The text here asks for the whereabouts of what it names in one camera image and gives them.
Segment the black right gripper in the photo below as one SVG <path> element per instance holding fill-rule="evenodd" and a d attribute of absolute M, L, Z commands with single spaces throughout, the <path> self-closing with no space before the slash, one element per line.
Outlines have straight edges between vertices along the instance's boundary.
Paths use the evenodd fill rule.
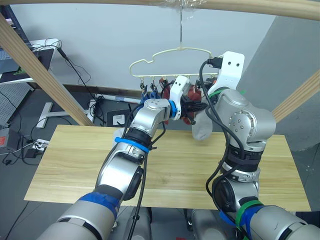
<path fill-rule="evenodd" d="M 216 81 L 217 77 L 208 77 L 204 81 L 198 79 L 195 85 L 198 89 L 202 89 L 205 87 L 207 90 L 209 90 L 216 83 Z"/>

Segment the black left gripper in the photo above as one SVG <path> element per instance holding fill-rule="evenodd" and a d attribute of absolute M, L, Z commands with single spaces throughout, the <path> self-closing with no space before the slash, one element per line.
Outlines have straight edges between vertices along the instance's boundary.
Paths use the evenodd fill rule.
<path fill-rule="evenodd" d="M 189 116 L 189 113 L 200 112 L 207 108 L 207 104 L 201 101 L 192 101 L 188 96 L 180 98 L 181 115 L 183 121 L 187 125 L 194 125 L 196 123 L 194 116 Z"/>

